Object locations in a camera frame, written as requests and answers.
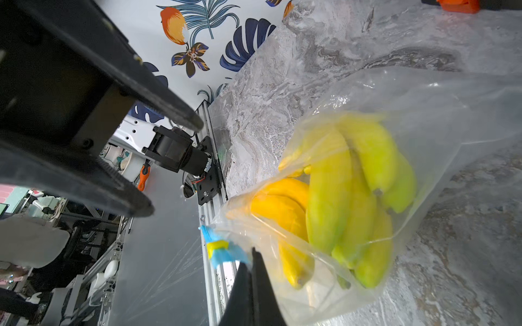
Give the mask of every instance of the pink object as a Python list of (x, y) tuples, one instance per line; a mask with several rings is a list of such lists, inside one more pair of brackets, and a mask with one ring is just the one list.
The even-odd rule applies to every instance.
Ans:
[(0, 185), (0, 191), (5, 191), (8, 193), (11, 193), (13, 190), (15, 190), (15, 187), (16, 186), (11, 186), (11, 185)]

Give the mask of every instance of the bunch of bananas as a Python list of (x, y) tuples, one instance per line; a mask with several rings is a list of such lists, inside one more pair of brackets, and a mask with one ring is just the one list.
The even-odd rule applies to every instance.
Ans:
[[(323, 118), (301, 139), (291, 139), (279, 164), (302, 165), (254, 197), (251, 211), (331, 255), (367, 288), (376, 287), (393, 258), (389, 210), (402, 213), (417, 193), (415, 173), (399, 152), (381, 115), (342, 112)], [(279, 244), (283, 271), (300, 288), (313, 275), (314, 260)]]

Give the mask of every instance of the yellow clip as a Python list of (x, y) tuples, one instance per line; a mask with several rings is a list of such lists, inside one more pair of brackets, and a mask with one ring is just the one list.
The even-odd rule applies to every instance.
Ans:
[(219, 240), (207, 243), (208, 259), (212, 258), (212, 254), (216, 249), (228, 249), (228, 242), (225, 240)]

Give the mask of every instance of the blue leaf print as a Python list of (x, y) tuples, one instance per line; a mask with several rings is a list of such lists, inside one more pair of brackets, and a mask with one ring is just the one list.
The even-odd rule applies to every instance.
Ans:
[[(174, 0), (183, 5), (170, 6), (176, 8), (181, 12), (187, 28), (192, 30), (189, 40), (189, 47), (196, 43), (196, 36), (202, 30), (208, 29), (210, 38), (214, 39), (212, 28), (221, 25), (228, 17), (235, 20), (236, 28), (239, 27), (239, 17), (234, 13), (228, 11), (232, 8), (239, 8), (236, 5), (223, 6), (228, 0)], [(161, 9), (168, 8), (164, 6), (157, 6)]]
[(221, 91), (223, 89), (225, 89), (225, 87), (227, 87), (227, 85), (228, 85), (228, 83), (223, 83), (223, 84), (219, 85), (218, 89), (216, 90), (216, 97), (214, 97), (214, 92), (212, 91), (212, 88), (210, 88), (209, 85), (207, 85), (207, 87), (210, 90), (210, 94), (206, 90), (203, 90), (203, 89), (200, 89), (197, 92), (197, 94), (198, 95), (205, 94), (207, 96), (208, 104), (211, 104), (219, 96), (219, 93), (221, 93)]
[[(157, 69), (157, 67), (155, 65), (153, 65), (152, 63), (150, 63), (150, 62), (143, 62), (143, 66), (145, 68), (147, 68), (147, 70), (149, 70), (151, 73), (156, 73), (156, 72), (159, 71)], [(156, 76), (156, 79), (158, 79), (160, 81), (160, 83), (165, 85), (165, 87), (169, 86), (169, 81), (167, 80), (167, 78), (165, 76), (163, 76), (163, 75)], [(130, 111), (127, 114), (130, 115), (131, 117), (134, 117), (136, 119), (140, 119), (140, 120), (143, 120), (143, 121), (147, 121), (146, 115), (148, 114), (149, 115), (149, 121), (152, 122), (152, 123), (155, 123), (155, 122), (165, 118), (164, 115), (162, 115), (159, 112), (156, 112), (155, 110), (153, 110), (151, 108), (146, 107), (140, 101), (134, 102), (134, 104), (130, 108)]]
[(156, 123), (157, 121), (165, 118), (165, 116), (159, 112), (154, 111), (153, 109), (146, 107), (143, 103), (136, 101), (134, 105), (130, 108), (129, 113), (127, 113), (131, 117), (136, 119), (140, 119), (142, 121), (147, 121), (146, 116), (149, 116), (149, 121), (152, 123)]
[(282, 0), (266, 0), (266, 3), (270, 6), (270, 7), (275, 7), (277, 6), (278, 4), (281, 3)]
[(245, 23), (245, 38), (246, 38), (246, 47), (245, 50), (243, 46), (243, 26), (239, 27), (235, 30), (234, 33), (234, 44), (238, 50), (238, 53), (234, 50), (232, 42), (228, 42), (227, 47), (225, 48), (225, 55), (235, 63), (228, 62), (225, 57), (222, 55), (219, 64), (221, 67), (231, 70), (231, 71), (239, 71), (241, 67), (246, 63), (248, 59), (256, 52), (254, 49), (254, 36), (257, 30), (257, 48), (261, 46), (261, 44), (265, 41), (266, 37), (274, 31), (276, 28), (275, 25), (271, 25), (270, 22), (264, 18), (257, 21), (256, 19), (249, 18)]

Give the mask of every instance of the plastic bag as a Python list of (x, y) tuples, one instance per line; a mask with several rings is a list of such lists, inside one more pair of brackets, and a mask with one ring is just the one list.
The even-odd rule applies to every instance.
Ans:
[[(354, 311), (381, 293), (394, 257), (404, 248), (451, 176), (477, 158), (519, 139), (521, 109), (521, 76), (469, 75), (400, 67), (361, 70), (339, 80), (320, 99), (315, 110), (296, 124), (281, 159), (280, 167), (284, 169), (247, 193), (231, 198), (212, 228), (222, 237), (240, 244), (246, 252), (255, 247), (262, 253), (288, 324), (309, 324)], [(338, 131), (345, 141), (339, 139)], [(414, 198), (406, 200), (407, 208), (403, 211), (396, 209), (399, 213), (394, 211), (396, 206), (384, 200), (399, 174), (398, 167), (389, 168), (391, 154), (386, 148), (393, 145), (386, 140), (386, 135), (396, 144), (400, 153), (397, 157), (402, 154), (415, 175), (416, 189), (410, 189)], [(370, 148), (369, 154), (364, 148)], [(381, 153), (372, 153), (376, 148)], [(323, 170), (315, 168), (321, 164)], [(280, 219), (252, 213), (254, 198), (266, 195), (263, 189), (266, 190), (267, 185), (290, 176), (310, 184), (318, 171), (332, 166), (336, 173), (327, 185), (323, 180), (317, 181), (317, 177), (314, 186), (310, 185), (305, 217), (307, 234), (302, 234), (303, 215), (293, 213), (299, 206), (284, 200), (274, 206), (266, 201), (257, 203), (257, 212), (267, 212), (267, 215), (284, 212), (286, 215)], [(307, 171), (310, 168), (310, 176), (302, 174), (303, 170), (310, 172)], [(313, 221), (312, 212), (324, 209), (328, 211), (325, 216), (330, 218), (349, 214), (353, 207), (361, 209), (364, 196), (357, 197), (358, 205), (346, 203), (351, 202), (356, 192), (353, 185), (343, 188), (347, 183), (356, 182), (354, 175), (357, 174), (353, 171), (360, 171), (366, 180), (377, 208), (372, 213), (371, 227), (356, 226), (367, 230), (355, 232), (354, 237), (366, 237), (366, 241), (357, 244), (355, 258), (347, 263), (333, 258), (328, 251), (332, 239), (338, 243), (347, 232), (348, 222), (342, 224), (342, 230), (329, 225), (329, 231), (321, 233), (317, 229), (325, 227), (330, 220)], [(317, 184), (321, 182), (323, 192), (312, 194), (312, 187), (317, 192)], [(269, 195), (285, 197), (284, 188)], [(343, 196), (348, 196), (346, 202), (339, 203)], [(376, 217), (379, 212), (385, 213), (379, 218)], [(318, 245), (309, 243), (312, 240)], [(367, 266), (358, 270), (361, 261), (372, 259), (384, 265), (383, 275), (367, 277), (374, 272), (372, 268), (365, 269)], [(292, 281), (291, 273), (300, 276)]]

